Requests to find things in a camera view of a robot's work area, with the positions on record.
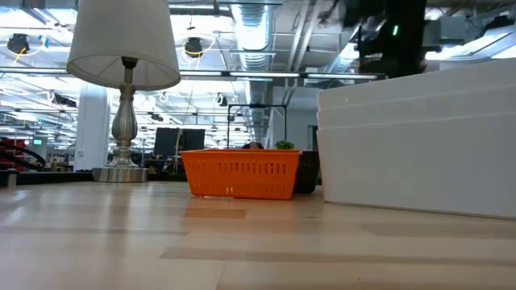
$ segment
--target plastic basket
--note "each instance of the plastic basket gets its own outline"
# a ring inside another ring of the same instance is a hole
[[[288,200],[299,164],[298,150],[183,151],[195,196]]]

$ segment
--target green plant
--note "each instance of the green plant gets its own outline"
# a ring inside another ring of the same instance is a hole
[[[294,149],[294,145],[289,141],[278,141],[276,142],[277,149]]]

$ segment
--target pillar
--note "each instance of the pillar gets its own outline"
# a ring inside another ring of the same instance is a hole
[[[91,170],[107,163],[110,98],[107,88],[85,83],[81,87],[73,170]]]

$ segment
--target person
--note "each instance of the person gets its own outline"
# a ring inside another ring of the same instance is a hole
[[[251,142],[243,145],[242,149],[265,149],[260,142]]]
[[[57,171],[57,159],[54,158],[54,160],[52,161],[50,167],[52,168],[52,171],[54,171],[54,172]]]
[[[161,169],[161,174],[169,174],[169,168],[173,170],[173,163],[165,162]]]

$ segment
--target white container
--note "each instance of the white container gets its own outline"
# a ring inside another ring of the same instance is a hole
[[[326,201],[516,218],[515,114],[321,129]]]
[[[463,68],[328,89],[319,94],[318,107],[319,110],[334,110],[353,104],[510,85],[514,83],[515,73],[516,59],[495,60]]]
[[[516,85],[376,101],[318,112],[320,129],[430,119],[471,118],[516,111]]]

